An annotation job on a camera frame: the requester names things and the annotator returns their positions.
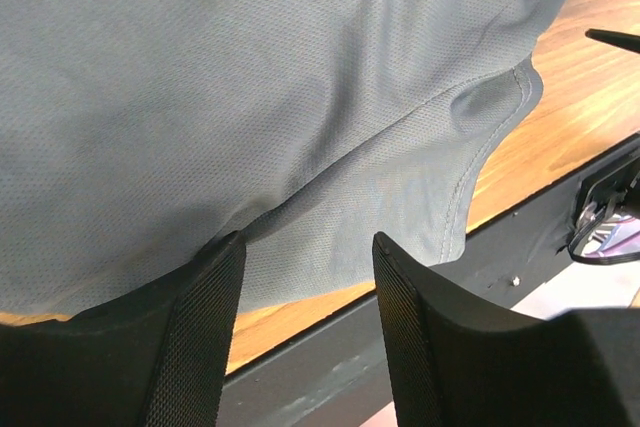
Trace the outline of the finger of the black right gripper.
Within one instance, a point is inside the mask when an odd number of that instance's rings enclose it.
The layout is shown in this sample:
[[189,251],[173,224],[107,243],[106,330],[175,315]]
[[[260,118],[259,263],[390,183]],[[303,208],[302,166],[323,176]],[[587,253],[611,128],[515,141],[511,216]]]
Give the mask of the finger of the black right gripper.
[[620,48],[629,52],[640,53],[640,36],[617,31],[589,29],[585,35],[595,41]]

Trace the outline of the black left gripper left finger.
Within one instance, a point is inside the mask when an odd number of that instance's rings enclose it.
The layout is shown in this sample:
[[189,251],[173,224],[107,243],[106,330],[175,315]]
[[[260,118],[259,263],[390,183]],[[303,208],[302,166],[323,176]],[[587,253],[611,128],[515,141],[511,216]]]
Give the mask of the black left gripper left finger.
[[1,329],[5,426],[212,426],[244,276],[239,233],[69,320]]

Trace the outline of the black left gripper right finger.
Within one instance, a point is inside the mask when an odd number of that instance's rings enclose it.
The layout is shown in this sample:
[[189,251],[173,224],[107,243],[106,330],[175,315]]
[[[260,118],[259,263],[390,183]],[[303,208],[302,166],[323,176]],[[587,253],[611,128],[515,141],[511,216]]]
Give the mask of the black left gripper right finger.
[[373,264],[401,426],[635,426],[639,313],[540,320],[422,266],[384,233]]

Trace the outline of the dark grey t shirt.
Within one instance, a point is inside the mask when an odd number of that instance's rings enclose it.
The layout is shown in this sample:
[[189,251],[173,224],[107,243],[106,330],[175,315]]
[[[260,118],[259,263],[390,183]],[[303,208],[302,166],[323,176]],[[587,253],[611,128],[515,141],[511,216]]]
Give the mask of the dark grey t shirt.
[[240,310],[458,259],[565,0],[1,0],[1,308],[73,315],[244,234]]

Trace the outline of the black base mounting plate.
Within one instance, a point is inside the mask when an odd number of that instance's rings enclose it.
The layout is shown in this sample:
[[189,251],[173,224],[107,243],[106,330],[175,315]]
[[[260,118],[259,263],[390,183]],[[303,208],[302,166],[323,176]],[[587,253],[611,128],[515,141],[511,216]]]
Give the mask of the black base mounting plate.
[[635,426],[639,313],[551,320],[515,304],[577,256],[592,205],[638,185],[631,136],[476,229],[463,256],[423,267],[373,241],[376,289],[233,373],[221,426]]

